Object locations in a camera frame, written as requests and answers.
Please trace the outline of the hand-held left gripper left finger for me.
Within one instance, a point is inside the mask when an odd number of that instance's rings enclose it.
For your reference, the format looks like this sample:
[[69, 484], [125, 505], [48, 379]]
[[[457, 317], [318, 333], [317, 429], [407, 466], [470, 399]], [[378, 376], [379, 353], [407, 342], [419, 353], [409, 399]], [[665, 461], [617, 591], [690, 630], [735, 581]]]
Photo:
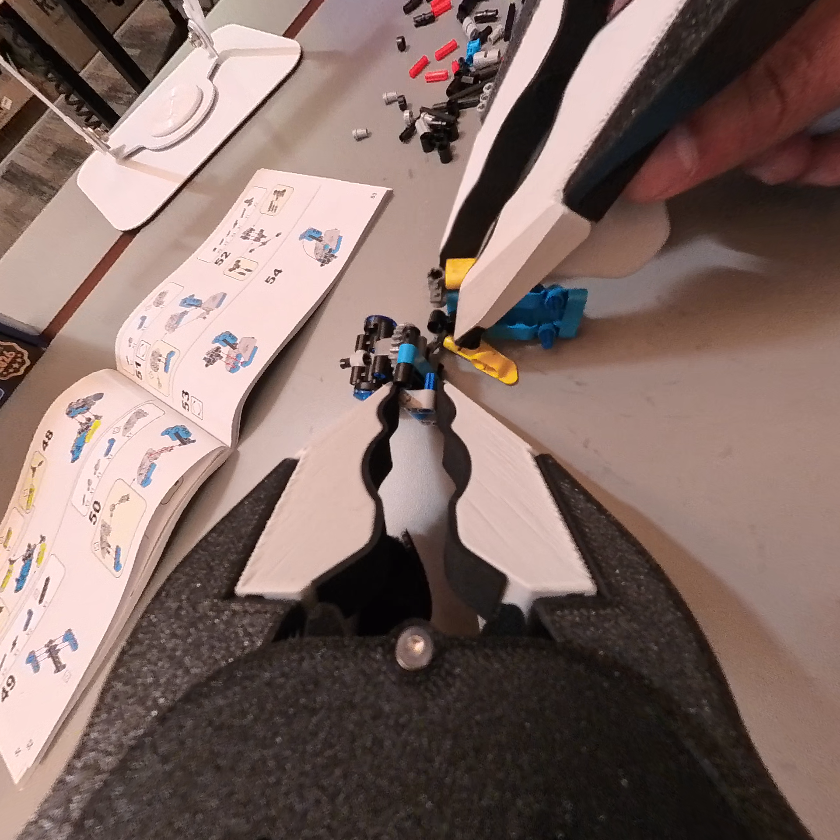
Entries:
[[372, 550], [384, 532], [379, 489], [392, 470], [399, 411], [396, 387], [385, 385], [309, 441], [236, 595], [301, 601]]

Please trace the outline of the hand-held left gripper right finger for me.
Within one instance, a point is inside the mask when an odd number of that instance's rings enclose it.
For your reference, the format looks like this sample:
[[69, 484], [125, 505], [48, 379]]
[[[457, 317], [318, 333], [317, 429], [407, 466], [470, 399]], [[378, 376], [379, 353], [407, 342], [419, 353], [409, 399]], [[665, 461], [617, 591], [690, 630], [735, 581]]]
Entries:
[[437, 391], [448, 503], [444, 569], [483, 620], [513, 606], [528, 617], [544, 597], [596, 594], [595, 581], [523, 439], [454, 385]]

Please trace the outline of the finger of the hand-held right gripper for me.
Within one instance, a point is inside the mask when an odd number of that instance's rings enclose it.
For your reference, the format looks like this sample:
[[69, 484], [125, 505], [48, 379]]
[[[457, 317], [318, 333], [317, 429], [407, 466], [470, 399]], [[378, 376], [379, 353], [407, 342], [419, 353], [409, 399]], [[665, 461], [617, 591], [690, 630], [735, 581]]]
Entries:
[[546, 139], [566, 86], [566, 2], [527, 3], [483, 114], [440, 247], [479, 255]]
[[557, 115], [525, 178], [503, 207], [460, 288], [454, 338], [476, 346], [479, 336], [505, 314], [564, 256], [558, 234], [575, 249], [591, 224], [558, 198], [564, 161], [558, 116], [565, 92], [594, 38], [635, 2], [566, 2], [566, 86]]

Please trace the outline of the blue yellow brick assembly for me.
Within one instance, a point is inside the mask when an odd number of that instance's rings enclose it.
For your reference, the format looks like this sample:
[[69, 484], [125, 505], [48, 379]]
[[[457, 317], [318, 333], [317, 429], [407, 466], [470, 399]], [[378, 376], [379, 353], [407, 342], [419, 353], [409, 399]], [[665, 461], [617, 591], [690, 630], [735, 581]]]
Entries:
[[433, 310], [427, 329], [446, 350], [467, 360], [478, 371], [505, 385], [515, 385], [518, 367], [491, 342], [539, 341], [549, 350], [556, 340], [574, 338], [583, 319], [587, 290], [538, 284], [482, 333], [474, 349], [469, 349], [454, 341], [454, 329], [459, 290], [474, 263], [474, 259], [449, 259], [445, 268], [428, 271], [427, 288]]

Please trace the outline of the black blue gear brick assembly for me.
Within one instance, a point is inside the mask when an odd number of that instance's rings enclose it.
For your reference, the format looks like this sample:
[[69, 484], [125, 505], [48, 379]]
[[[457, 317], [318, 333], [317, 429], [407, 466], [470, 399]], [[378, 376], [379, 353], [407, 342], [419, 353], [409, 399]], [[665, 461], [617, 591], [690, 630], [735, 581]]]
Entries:
[[437, 389], [443, 366], [440, 342], [428, 341], [420, 328], [379, 314], [364, 321], [351, 356], [340, 368], [350, 372], [353, 397], [365, 401], [392, 385], [401, 408], [424, 425], [437, 422]]

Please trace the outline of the white desk lamp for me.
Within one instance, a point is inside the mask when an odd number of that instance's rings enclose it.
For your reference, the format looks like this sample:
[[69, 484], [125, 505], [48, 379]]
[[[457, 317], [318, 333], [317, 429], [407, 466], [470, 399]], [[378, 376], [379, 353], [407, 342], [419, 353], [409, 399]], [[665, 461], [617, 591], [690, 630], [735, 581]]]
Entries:
[[239, 24], [211, 31], [199, 2], [179, 5], [193, 51], [108, 133], [68, 118], [2, 59], [6, 71], [94, 148], [77, 183], [123, 232], [156, 215], [301, 59], [292, 38]]

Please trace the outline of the person's right hand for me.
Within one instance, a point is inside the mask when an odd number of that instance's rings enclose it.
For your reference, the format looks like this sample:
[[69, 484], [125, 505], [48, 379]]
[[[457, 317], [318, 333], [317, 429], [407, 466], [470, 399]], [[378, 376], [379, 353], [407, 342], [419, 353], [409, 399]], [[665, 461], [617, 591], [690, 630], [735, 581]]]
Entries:
[[838, 186], [838, 133], [808, 133], [838, 104], [839, 2], [816, 2], [748, 71], [668, 133], [624, 195], [664, 201], [735, 169], [769, 185]]

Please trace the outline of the pile of loose brick pieces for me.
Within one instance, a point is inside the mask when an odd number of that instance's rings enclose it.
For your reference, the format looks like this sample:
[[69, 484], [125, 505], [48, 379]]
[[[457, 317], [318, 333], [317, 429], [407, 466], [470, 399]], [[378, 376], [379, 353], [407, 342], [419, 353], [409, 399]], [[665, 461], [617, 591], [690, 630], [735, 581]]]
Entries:
[[460, 122], [482, 115], [529, 2], [390, 2], [398, 11], [385, 35], [384, 69], [374, 90], [385, 109], [385, 131], [448, 165], [456, 157]]

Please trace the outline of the open instruction booklet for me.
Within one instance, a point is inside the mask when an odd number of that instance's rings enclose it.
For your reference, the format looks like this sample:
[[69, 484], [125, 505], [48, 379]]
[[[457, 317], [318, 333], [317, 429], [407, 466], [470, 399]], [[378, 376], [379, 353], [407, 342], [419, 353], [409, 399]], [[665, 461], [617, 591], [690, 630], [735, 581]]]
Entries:
[[113, 649], [246, 398], [390, 190], [260, 170], [132, 311], [115, 369], [61, 393], [2, 518], [2, 764], [20, 784]]

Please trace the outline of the dark blue toy set box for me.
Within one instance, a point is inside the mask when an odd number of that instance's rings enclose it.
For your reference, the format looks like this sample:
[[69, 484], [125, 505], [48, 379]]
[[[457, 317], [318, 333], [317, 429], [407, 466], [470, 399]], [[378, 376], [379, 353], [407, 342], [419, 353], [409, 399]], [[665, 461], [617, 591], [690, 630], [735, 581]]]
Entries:
[[1, 406], [46, 352], [49, 342], [1, 318]]

